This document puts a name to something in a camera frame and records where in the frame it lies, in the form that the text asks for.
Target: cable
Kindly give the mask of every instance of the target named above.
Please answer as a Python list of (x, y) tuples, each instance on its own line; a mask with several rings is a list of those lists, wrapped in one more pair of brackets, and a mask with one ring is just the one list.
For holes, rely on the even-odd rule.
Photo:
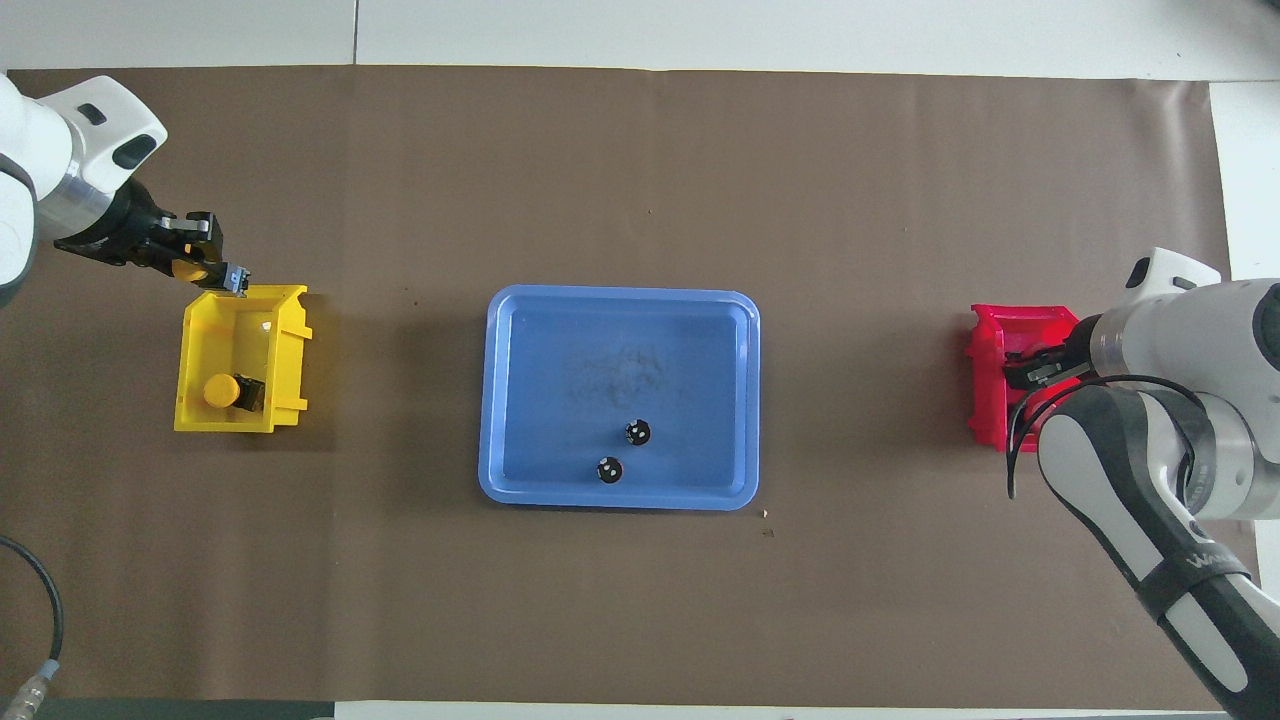
[(45, 584), (45, 592), (49, 593), (49, 605), (54, 610), (54, 642), (49, 647), (49, 659), (52, 661), (58, 660), (58, 656), (63, 653), (63, 597), (58, 593), (58, 585), (54, 584), (52, 575), (45, 569), (44, 562), (35, 556), (29, 550), (22, 546), (22, 543), (0, 536), (0, 544), (8, 547), (9, 550), (17, 552), (31, 569), (40, 575), (40, 582)]
[[(1015, 438), (1014, 437), (1014, 425), (1018, 421), (1018, 415), (1020, 415), (1023, 413), (1023, 410), (1027, 407), (1027, 404), (1028, 404), (1028, 400), (1030, 398), (1030, 396), (1034, 392), (1038, 392), (1038, 391), (1028, 392), (1025, 396), (1023, 396), (1023, 400), (1018, 404), (1018, 407), (1015, 409), (1016, 414), (1010, 419), (1010, 423), (1009, 423), (1010, 442), (1009, 442), (1007, 448), (1005, 450), (1005, 469), (1007, 470), (1006, 482), (1007, 482), (1009, 498), (1010, 500), (1012, 500), (1018, 495), (1016, 489), (1015, 489), (1015, 486), (1014, 486), (1014, 468), (1018, 465), (1018, 452), (1023, 447), (1023, 443), (1027, 442), (1027, 436), (1030, 434), (1032, 428), (1036, 427), (1036, 421), (1039, 420), (1042, 415), (1044, 415), (1046, 413), (1048, 413), (1050, 410), (1052, 410), (1055, 402), (1057, 402), (1059, 400), (1062, 400), (1068, 395), (1071, 395), (1073, 392), (1075, 392), (1075, 391), (1078, 391), (1080, 388), (1085, 388), (1085, 387), (1091, 387), (1091, 386), (1101, 386), (1101, 384), (1107, 384), (1107, 383), (1120, 383), (1120, 382), (1124, 382), (1124, 383), (1149, 383), (1149, 384), (1156, 384), (1156, 386), (1161, 386), (1161, 387), (1167, 387), (1169, 389), (1171, 389), (1174, 392), (1178, 392), (1179, 395), (1181, 395), (1187, 400), (1192, 401), (1192, 404), (1196, 405), (1196, 407), (1199, 407), (1201, 410), (1204, 410), (1204, 402), (1201, 401), (1199, 397), (1196, 397), (1194, 392), (1187, 389), (1184, 386), (1180, 386), (1180, 384), (1175, 383), (1174, 380), (1166, 380), (1165, 378), (1157, 378), (1155, 375), (1106, 375), (1106, 377), (1102, 377), (1102, 378), (1089, 378), (1087, 380), (1080, 380), (1079, 384), (1074, 384), (1074, 386), (1071, 386), (1071, 387), (1069, 387), (1069, 388), (1066, 388), (1064, 391), (1060, 391), (1056, 395), (1053, 395), (1052, 397), (1050, 397), (1048, 400), (1046, 400), (1039, 407), (1036, 409), (1034, 413), (1032, 413), (1032, 416), (1027, 419), (1027, 423), (1021, 427), (1021, 429), (1018, 432), (1018, 436)], [(1183, 441), (1184, 441), (1184, 445), (1187, 446), (1187, 455), (1188, 455), (1188, 465), (1187, 466), (1188, 466), (1188, 474), (1189, 474), (1190, 468), (1196, 464), (1196, 452), (1192, 450), (1192, 445), (1188, 441), (1185, 433), (1183, 433), (1183, 429), (1179, 428), (1176, 423), (1174, 424), (1174, 427), (1178, 428), (1178, 432), (1180, 434), (1183, 434)]]

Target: yellow round object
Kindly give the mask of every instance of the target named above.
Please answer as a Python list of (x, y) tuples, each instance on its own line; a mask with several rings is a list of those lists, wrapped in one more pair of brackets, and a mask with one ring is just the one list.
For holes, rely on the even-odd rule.
[(219, 373), (205, 382), (205, 402), (214, 407), (230, 407), (239, 400), (239, 383), (227, 373)]
[(173, 277), (188, 283), (202, 281), (209, 277), (209, 270), (186, 260), (174, 260), (169, 263), (169, 269), (173, 272)]

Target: yellow bin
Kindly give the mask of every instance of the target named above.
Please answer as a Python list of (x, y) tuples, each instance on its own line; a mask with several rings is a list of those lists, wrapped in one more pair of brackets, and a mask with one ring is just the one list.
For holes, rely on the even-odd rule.
[[(276, 425), (298, 424), (307, 409), (301, 397), (302, 345), (311, 340), (311, 328), (298, 301), (306, 291), (305, 284), (256, 284), (244, 297), (206, 292), (187, 306), (173, 429), (270, 433)], [(230, 407), (229, 400), (214, 397), (218, 380), (237, 374), (266, 383), (262, 410)]]

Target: blue tray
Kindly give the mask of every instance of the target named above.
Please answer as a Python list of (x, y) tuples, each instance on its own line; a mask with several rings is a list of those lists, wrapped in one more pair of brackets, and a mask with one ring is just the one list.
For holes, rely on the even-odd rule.
[[(627, 442), (635, 419), (652, 442)], [(745, 295), (512, 286), (489, 304), (480, 486), (498, 502), (737, 510), (759, 486), (759, 434)], [(618, 482), (598, 477), (604, 457)]]

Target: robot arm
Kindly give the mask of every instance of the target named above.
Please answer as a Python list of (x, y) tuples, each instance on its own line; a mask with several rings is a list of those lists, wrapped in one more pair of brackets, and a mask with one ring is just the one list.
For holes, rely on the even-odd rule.
[(1280, 716), (1280, 605), (1197, 519), (1280, 516), (1280, 288), (1220, 283), (1164, 250), (1121, 305), (1082, 322), (1100, 375), (1196, 391), (1089, 386), (1044, 423), (1050, 488), (1111, 556), (1156, 624), (1234, 717)]
[(146, 105), (108, 77), (38, 101), (0, 77), (0, 304), (26, 274), (35, 240), (243, 295), (248, 272), (223, 260), (212, 213), (178, 219), (132, 177), (166, 138)]

